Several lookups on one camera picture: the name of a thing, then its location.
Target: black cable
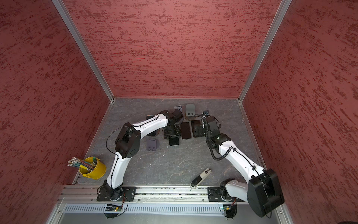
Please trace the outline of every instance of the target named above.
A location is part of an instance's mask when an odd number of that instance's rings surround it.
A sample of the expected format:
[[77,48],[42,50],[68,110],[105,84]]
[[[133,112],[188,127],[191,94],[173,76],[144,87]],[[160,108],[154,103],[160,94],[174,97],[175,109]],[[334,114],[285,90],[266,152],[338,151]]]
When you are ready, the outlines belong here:
[[[128,202],[128,198],[126,197],[126,195],[124,194],[124,192],[123,192],[123,197],[127,200],[127,207],[126,207],[126,209],[125,209],[122,213],[117,214],[117,215],[116,215],[116,216],[114,216],[114,217],[111,217],[112,219],[113,219],[113,218],[115,218],[115,217],[121,216],[124,212],[126,212],[126,211],[127,211],[127,208],[128,208],[129,202]],[[112,206],[112,207],[114,207],[114,208],[116,208],[116,207],[117,207],[117,205],[112,205],[112,204],[107,204],[107,206]]]
[[130,127],[130,126],[123,126],[123,127],[117,128],[116,130],[112,131],[112,133],[108,136],[108,138],[107,138],[107,140],[106,140],[106,148],[107,148],[107,150],[110,151],[111,153],[113,153],[114,155],[116,155],[116,157],[117,157],[116,162],[115,162],[114,167],[113,167],[113,170],[112,170],[112,173],[111,173],[111,188],[112,188],[112,176],[113,176],[114,169],[116,168],[116,165],[117,165],[117,161],[118,161],[118,159],[119,159],[119,156],[118,156],[115,152],[112,152],[112,151],[108,148],[108,145],[107,145],[108,139],[111,137],[111,135],[112,135],[113,133],[115,133],[115,132],[118,131],[119,129],[128,128],[128,127]]
[[127,211],[128,204],[129,204],[129,202],[128,202],[128,199],[127,199],[127,207],[126,207],[126,209],[125,209],[121,214],[119,214],[118,216],[122,215],[123,213],[125,213],[125,212]]
[[[263,185],[263,190],[265,191],[265,194],[266,194],[266,197],[267,197],[267,201],[269,201],[268,200],[268,194],[267,194],[267,192],[266,192],[266,189],[265,189],[265,185],[264,185],[264,183],[263,183],[263,181],[262,181],[262,179],[261,179],[261,177],[260,177],[260,174],[258,173],[258,171],[256,170],[256,166],[253,166],[250,162],[249,162],[249,160],[245,157],[245,156],[243,156],[241,153],[239,153],[238,151],[236,151],[236,149],[234,149],[234,152],[237,152],[239,155],[241,155],[242,157],[244,157],[245,159],[246,159],[246,161],[250,164],[250,166],[252,167],[252,170],[255,170],[256,171],[256,173],[257,173],[257,176],[260,178],[260,181],[261,181],[261,183],[262,183],[262,185]],[[266,217],[267,218],[271,218],[271,216],[272,216],[272,208],[271,208],[271,205],[270,205],[270,216],[268,217],[267,216],[267,214],[266,214]]]
[[236,209],[235,209],[235,214],[234,214],[234,217],[236,216],[236,214],[237,214],[237,201],[238,200],[236,200]]
[[231,151],[231,149],[232,149],[232,147],[230,147],[226,152],[225,152],[225,154],[224,155],[222,155],[221,157],[215,157],[215,155],[214,155],[214,152],[213,152],[213,149],[212,149],[212,145],[210,144],[210,142],[209,142],[209,124],[208,124],[208,122],[206,121],[206,116],[205,115],[202,115],[202,114],[196,114],[196,115],[194,115],[195,117],[199,117],[199,118],[201,118],[204,122],[205,122],[205,125],[206,125],[206,128],[205,128],[205,132],[206,132],[206,135],[205,135],[205,140],[206,140],[206,145],[209,147],[209,150],[210,150],[210,154],[211,154],[211,157],[213,157],[213,159],[214,160],[217,160],[217,161],[219,161],[219,160],[222,160],[223,158],[225,158],[228,154],[229,154],[229,152]]
[[[161,113],[161,111],[159,112],[158,116],[157,116],[154,120],[158,120],[160,113]],[[148,122],[145,122],[144,124],[137,125],[137,126],[133,126],[133,127],[142,127],[143,125],[148,124],[149,122],[152,122],[152,121],[154,121],[154,120],[150,120],[150,121],[148,121]]]
[[213,118],[219,123],[218,129],[220,129],[220,128],[221,128],[221,123],[220,123],[220,121],[218,121],[218,119],[216,119],[216,117],[214,117],[214,116],[213,116]]

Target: textured red wall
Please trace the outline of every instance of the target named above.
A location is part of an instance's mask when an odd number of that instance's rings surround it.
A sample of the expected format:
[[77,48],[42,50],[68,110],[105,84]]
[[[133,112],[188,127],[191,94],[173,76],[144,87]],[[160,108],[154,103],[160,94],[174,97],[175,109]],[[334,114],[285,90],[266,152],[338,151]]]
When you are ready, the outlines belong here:
[[50,0],[0,3],[0,220],[44,223],[109,100]]
[[64,0],[116,97],[236,98],[281,0]]
[[295,224],[358,221],[357,11],[293,0],[244,100]]

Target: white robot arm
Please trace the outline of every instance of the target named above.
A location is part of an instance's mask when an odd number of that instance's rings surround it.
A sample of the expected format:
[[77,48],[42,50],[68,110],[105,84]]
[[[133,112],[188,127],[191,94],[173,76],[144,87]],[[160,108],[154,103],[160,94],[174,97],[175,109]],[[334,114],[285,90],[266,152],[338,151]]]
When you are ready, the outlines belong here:
[[[221,188],[221,194],[224,200],[237,197],[247,201],[260,217],[284,203],[279,180],[273,170],[265,170],[240,151],[226,134],[220,133],[220,126],[218,127],[214,117],[209,115],[196,115],[196,117],[202,119],[206,143],[213,159],[226,158],[246,181],[246,183],[241,183],[232,178],[223,181],[221,185],[224,187]],[[178,124],[182,121],[183,115],[180,110],[176,109],[172,113],[167,110],[161,111],[155,117],[137,124],[123,125],[115,141],[115,161],[110,175],[103,184],[104,190],[112,201],[121,198],[123,176],[130,159],[139,150],[140,140],[159,128],[164,128],[165,138],[178,136]],[[221,157],[215,157],[213,149]]]

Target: smartphone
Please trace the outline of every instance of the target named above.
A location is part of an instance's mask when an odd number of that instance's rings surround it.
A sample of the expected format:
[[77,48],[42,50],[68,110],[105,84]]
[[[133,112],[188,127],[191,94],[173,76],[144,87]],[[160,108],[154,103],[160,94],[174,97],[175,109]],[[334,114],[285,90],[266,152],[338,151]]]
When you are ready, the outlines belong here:
[[183,122],[180,124],[180,131],[182,132],[182,139],[192,138],[192,133],[190,132],[189,122]]
[[178,146],[179,145],[179,137],[169,138],[170,146]]

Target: marble-patterned floor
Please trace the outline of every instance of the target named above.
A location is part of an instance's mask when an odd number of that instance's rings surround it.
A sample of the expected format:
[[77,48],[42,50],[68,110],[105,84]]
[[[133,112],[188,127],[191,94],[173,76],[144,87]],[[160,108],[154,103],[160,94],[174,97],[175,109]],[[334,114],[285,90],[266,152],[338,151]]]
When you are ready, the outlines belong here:
[[[115,157],[105,146],[106,139],[112,131],[126,122],[133,124],[143,121],[147,115],[156,115],[161,110],[172,112],[176,105],[182,105],[185,111],[187,104],[194,104],[197,114],[209,110],[210,115],[215,116],[222,124],[221,133],[227,134],[241,151],[253,161],[258,162],[237,100],[117,98],[91,152],[91,156],[100,158],[107,166],[107,172],[98,180],[80,176],[77,183],[102,184],[107,178]],[[114,151],[114,141],[118,133],[119,131],[115,132],[108,140],[112,151]],[[146,150],[147,138],[148,136],[141,140],[139,152],[129,162],[124,175],[126,185],[189,185],[208,167],[212,172],[201,185],[217,186],[230,177],[244,182],[241,174],[227,159],[215,161],[211,157],[205,137],[180,139],[180,145],[169,146],[169,141],[163,138],[163,132],[160,131],[158,136],[151,137],[159,141],[159,148],[155,152]]]

